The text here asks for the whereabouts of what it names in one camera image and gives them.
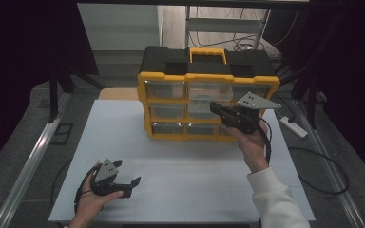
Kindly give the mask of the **light wooden board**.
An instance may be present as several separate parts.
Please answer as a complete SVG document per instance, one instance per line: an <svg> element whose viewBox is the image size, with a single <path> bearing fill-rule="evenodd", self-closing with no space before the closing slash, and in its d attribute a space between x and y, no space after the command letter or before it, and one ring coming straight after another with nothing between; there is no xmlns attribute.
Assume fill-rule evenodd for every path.
<svg viewBox="0 0 365 228"><path fill-rule="evenodd" d="M104 88L99 100L138 101L136 88Z"/></svg>

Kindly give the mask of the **clear plastic drawer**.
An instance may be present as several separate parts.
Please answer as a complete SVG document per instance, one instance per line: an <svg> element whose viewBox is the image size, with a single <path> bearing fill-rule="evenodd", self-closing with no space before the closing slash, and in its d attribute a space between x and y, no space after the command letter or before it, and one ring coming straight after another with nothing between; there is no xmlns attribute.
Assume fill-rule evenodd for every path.
<svg viewBox="0 0 365 228"><path fill-rule="evenodd" d="M196 100L194 97L201 93L218 94L215 100ZM190 83L188 85L187 113L193 119L216 119L217 115L210 111L210 103L229 105L233 98L232 86L223 83Z"/></svg>

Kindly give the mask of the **grey metal stand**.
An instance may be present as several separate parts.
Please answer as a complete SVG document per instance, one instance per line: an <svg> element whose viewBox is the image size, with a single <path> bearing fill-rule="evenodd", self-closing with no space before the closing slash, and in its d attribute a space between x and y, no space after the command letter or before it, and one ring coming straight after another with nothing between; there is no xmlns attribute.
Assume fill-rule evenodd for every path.
<svg viewBox="0 0 365 228"><path fill-rule="evenodd" d="M243 19L244 8L240 11L239 18L211 18L211 17L192 17L191 8L185 8L185 41L184 46L189 47L192 43L194 47L215 47L221 44L228 43L220 41L212 44L201 44L200 39L193 42L191 33L230 33L233 35L231 42L236 44L236 48L240 46L240 41L250 39L253 44L251 49L258 49L260 40L264 32L270 10L264 9L260 18Z"/></svg>

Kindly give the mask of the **person's right hand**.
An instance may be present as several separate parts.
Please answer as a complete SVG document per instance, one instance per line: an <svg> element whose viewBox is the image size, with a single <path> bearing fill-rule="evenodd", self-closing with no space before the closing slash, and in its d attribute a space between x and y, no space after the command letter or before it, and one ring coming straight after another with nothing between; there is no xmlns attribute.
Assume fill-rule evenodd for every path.
<svg viewBox="0 0 365 228"><path fill-rule="evenodd" d="M259 132L247 135L234 127L229 127L228 132L237 139L244 162L252 173L262 171L269 167L264 156L265 142Z"/></svg>

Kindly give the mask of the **grid of clear drawers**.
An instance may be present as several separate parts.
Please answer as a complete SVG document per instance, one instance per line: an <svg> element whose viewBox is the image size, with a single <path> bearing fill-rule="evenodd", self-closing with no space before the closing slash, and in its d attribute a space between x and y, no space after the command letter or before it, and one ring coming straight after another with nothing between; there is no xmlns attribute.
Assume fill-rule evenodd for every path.
<svg viewBox="0 0 365 228"><path fill-rule="evenodd" d="M149 132L153 137L171 139L195 139L227 137L226 127L219 116L216 119L193 119L188 117L188 82L146 81L146 119L150 123ZM247 92L266 97L270 86L251 84L230 84L233 106Z"/></svg>

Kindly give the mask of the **aluminium floor rail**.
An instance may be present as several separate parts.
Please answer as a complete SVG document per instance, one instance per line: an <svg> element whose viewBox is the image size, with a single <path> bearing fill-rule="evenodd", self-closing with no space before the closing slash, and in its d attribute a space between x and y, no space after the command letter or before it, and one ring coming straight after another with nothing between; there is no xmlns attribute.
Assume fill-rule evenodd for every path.
<svg viewBox="0 0 365 228"><path fill-rule="evenodd" d="M71 97L70 93L64 93L58 102L58 113L52 121L48 121L38 138L36 144L31 150L29 157L23 166L16 182L11 187L6 200L0 208L0 228L8 228L13 219L20 202L29 188L30 182L43 159L45 152L51 142L51 139L61 122L67 103Z"/></svg>
<svg viewBox="0 0 365 228"><path fill-rule="evenodd" d="M300 100L292 101L294 110L297 112L299 119L301 120L305 130L308 132L308 137L311 140L314 149L324 156L329 157L328 150L324 145L322 139L318 135L317 131L312 127L307 119L307 112L304 104ZM331 164L329 161L324 161L322 163L324 170L327 173L327 176L332 184L333 188L337 191L343 189L345 184L345 178L339 173L339 168L334 164ZM342 205L342 208L347 216L350 224L353 228L365 228L365 221L361 216L361 213L358 207L355 204L355 201L349 190L345 191L338 195L338 199Z"/></svg>

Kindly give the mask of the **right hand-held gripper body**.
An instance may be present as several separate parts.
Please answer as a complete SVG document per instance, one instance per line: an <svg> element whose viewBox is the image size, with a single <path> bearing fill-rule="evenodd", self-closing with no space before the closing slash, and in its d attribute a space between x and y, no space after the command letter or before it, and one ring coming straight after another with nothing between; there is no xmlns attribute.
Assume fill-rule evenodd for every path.
<svg viewBox="0 0 365 228"><path fill-rule="evenodd" d="M234 106L234 111L226 111L230 120L221 120L227 127L237 128L244 134L252 134L259 128L259 114L265 109L278 109L281 104L274 103L252 92L246 93Z"/></svg>

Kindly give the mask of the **white power strip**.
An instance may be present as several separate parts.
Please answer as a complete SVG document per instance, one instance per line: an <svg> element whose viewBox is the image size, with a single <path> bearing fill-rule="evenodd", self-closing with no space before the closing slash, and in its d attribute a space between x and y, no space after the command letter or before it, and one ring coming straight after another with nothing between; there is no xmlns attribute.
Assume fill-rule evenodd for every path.
<svg viewBox="0 0 365 228"><path fill-rule="evenodd" d="M305 138L308 135L299 125L294 122L290 123L288 117L282 117L279 121L300 138Z"/></svg>

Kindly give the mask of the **yellow black drawer cabinet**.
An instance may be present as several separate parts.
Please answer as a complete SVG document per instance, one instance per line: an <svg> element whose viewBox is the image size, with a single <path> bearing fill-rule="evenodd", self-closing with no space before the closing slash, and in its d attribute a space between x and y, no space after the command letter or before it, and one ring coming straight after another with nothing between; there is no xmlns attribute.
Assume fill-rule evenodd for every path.
<svg viewBox="0 0 365 228"><path fill-rule="evenodd" d="M144 129L152 139L164 140L216 140L230 141L232 138L171 139L153 137L150 123L145 117L146 81L160 82L212 82L228 84L251 84L270 86L265 99L279 88L279 77L274 71L268 55L263 50L229 51L223 48L147 47L138 74L138 97L144 109Z"/></svg>

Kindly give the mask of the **black metal stand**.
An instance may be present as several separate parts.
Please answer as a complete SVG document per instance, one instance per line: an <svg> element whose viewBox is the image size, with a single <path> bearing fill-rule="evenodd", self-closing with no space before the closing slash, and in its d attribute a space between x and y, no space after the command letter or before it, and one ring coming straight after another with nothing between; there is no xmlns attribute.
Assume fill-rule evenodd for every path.
<svg viewBox="0 0 365 228"><path fill-rule="evenodd" d="M87 73L77 69L76 67L65 64L56 64L49 75L50 117L48 121L50 123L53 123L59 118L58 86L61 86L66 94L72 93L76 87L73 80L71 79L72 75L76 75L80 79L100 90L106 88L105 85L93 79Z"/></svg>
<svg viewBox="0 0 365 228"><path fill-rule="evenodd" d="M301 99L305 93L308 93L306 120L313 128L316 128L315 111L317 104L317 76L315 74L315 66L316 61L311 59L301 69L280 81L280 85L284 86L289 82L297 80L291 92L295 100Z"/></svg>

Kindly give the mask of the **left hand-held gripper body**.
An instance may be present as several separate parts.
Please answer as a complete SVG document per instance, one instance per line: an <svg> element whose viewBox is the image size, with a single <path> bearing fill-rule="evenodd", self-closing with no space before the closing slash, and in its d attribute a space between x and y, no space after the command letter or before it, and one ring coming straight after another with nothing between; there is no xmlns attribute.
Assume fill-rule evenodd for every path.
<svg viewBox="0 0 365 228"><path fill-rule="evenodd" d="M124 191L120 185L114 182L119 173L119 167L115 167L113 163L114 161L105 159L94 168L90 187L95 195L106 196L113 192Z"/></svg>

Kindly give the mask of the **dark curtain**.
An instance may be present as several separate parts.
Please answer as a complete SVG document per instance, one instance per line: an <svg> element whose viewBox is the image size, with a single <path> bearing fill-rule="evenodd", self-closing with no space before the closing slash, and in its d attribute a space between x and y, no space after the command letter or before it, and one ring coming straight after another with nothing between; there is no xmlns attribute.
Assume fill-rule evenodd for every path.
<svg viewBox="0 0 365 228"><path fill-rule="evenodd" d="M0 0L0 151L31 91L78 73L98 73L78 0Z"/></svg>
<svg viewBox="0 0 365 228"><path fill-rule="evenodd" d="M365 0L310 0L309 9L272 9L263 38L283 55L298 81L365 163Z"/></svg>

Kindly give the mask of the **person's left hand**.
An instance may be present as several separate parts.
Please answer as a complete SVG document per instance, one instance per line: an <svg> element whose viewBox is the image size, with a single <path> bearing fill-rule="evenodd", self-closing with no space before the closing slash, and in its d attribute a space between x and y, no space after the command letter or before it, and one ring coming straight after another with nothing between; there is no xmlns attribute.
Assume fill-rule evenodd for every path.
<svg viewBox="0 0 365 228"><path fill-rule="evenodd" d="M124 193L113 192L106 196L97 196L91 191L91 176L89 176L82 188L82 196L79 199L77 211L70 224L84 224L89 227L94 218L99 214L105 204L119 199Z"/></svg>

